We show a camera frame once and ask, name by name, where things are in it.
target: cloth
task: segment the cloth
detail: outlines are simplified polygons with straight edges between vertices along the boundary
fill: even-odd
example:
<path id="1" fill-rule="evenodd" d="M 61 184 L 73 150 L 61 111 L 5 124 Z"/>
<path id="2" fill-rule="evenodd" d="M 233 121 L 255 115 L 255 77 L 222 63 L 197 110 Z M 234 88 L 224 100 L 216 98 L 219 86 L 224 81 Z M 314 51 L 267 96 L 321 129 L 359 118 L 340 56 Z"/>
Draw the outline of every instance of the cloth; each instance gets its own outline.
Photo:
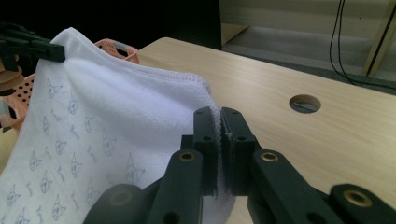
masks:
<path id="1" fill-rule="evenodd" d="M 145 188 L 163 176 L 193 112 L 219 109 L 195 74 L 114 58 L 74 28 L 52 43 L 66 60 L 40 60 L 29 111 L 0 176 L 0 223 L 82 223 L 112 186 Z M 233 197 L 219 172 L 218 195 L 204 197 L 203 223 L 224 223 Z"/>

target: light wood tabletop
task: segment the light wood tabletop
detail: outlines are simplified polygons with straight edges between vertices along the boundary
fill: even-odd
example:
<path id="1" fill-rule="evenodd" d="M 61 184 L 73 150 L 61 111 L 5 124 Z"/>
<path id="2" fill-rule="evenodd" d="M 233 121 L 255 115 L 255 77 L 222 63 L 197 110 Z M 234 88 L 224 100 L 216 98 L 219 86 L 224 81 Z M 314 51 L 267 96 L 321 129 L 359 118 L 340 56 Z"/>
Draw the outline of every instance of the light wood tabletop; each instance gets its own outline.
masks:
<path id="1" fill-rule="evenodd" d="M 261 146 L 282 153 L 312 187 L 329 193 L 350 183 L 396 208 L 396 96 L 171 38 L 138 57 L 205 78 L 218 107 L 240 111 Z M 291 109 L 301 94 L 318 99 L 320 109 Z M 252 223 L 246 197 L 237 198 L 227 223 Z"/>

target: plastic laundry basket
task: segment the plastic laundry basket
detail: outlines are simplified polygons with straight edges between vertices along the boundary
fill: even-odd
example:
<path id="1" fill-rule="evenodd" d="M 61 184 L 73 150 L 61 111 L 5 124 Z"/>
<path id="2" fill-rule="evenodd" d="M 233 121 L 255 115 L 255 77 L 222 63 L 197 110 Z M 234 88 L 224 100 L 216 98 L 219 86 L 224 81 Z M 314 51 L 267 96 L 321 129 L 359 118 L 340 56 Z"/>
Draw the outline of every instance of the plastic laundry basket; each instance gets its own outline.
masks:
<path id="1" fill-rule="evenodd" d="M 131 46 L 108 38 L 96 42 L 95 45 L 116 58 L 139 63 L 136 54 L 138 50 Z M 21 128 L 29 107 L 34 82 L 35 74 L 32 74 L 26 77 L 21 85 L 14 87 L 13 94 L 3 98 L 13 110 L 10 116 L 2 119 L 3 127 L 12 127 L 17 130 Z"/>

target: wire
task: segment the wire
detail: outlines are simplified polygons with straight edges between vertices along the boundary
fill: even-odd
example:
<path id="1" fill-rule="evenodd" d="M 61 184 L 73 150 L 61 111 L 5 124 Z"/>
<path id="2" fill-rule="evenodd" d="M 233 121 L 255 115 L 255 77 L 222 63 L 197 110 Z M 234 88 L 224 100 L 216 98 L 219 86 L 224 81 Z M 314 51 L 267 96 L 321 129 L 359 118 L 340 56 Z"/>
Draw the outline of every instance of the wire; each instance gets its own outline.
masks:
<path id="1" fill-rule="evenodd" d="M 345 5 L 346 0 L 340 0 L 338 3 L 338 9 L 337 9 L 337 16 L 335 18 L 335 24 L 334 24 L 334 29 L 332 30 L 332 40 L 330 43 L 330 63 L 332 65 L 332 69 L 335 71 L 336 74 L 338 74 L 341 77 L 346 78 L 350 84 L 355 85 L 357 83 L 362 84 L 362 85 L 370 85 L 370 86 L 377 86 L 377 87 L 382 87 L 382 88 L 387 88 L 391 90 L 396 90 L 396 88 L 393 88 L 391 86 L 386 86 L 386 85 L 381 85 L 381 84 L 374 84 L 374 83 L 368 83 L 368 82 L 361 82 L 355 79 L 350 78 L 346 71 L 344 70 L 343 64 L 341 62 L 341 28 L 342 28 L 342 19 L 343 19 L 343 12 L 344 12 L 344 5 Z M 338 24 L 338 36 L 337 36 L 337 49 L 338 49 L 338 62 L 340 64 L 341 72 L 338 71 L 332 61 L 332 42 L 334 40 L 335 36 L 335 31 L 337 29 L 337 24 Z"/>

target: floor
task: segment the floor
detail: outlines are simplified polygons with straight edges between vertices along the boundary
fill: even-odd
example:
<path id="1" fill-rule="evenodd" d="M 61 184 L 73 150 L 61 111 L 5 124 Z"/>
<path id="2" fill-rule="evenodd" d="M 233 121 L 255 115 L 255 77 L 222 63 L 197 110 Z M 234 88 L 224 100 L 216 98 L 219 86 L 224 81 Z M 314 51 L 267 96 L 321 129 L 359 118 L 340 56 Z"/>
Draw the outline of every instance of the floor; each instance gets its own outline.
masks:
<path id="1" fill-rule="evenodd" d="M 351 84 L 332 68 L 330 35 L 283 31 L 262 27 L 248 27 L 223 45 L 226 52 L 256 60 L 274 63 L 312 75 Z M 332 44 L 332 61 L 341 73 L 338 62 L 337 36 Z M 375 76 L 362 74 L 373 39 L 340 37 L 341 63 L 353 84 L 363 88 L 396 94 L 396 45 L 390 48 L 386 59 Z"/>

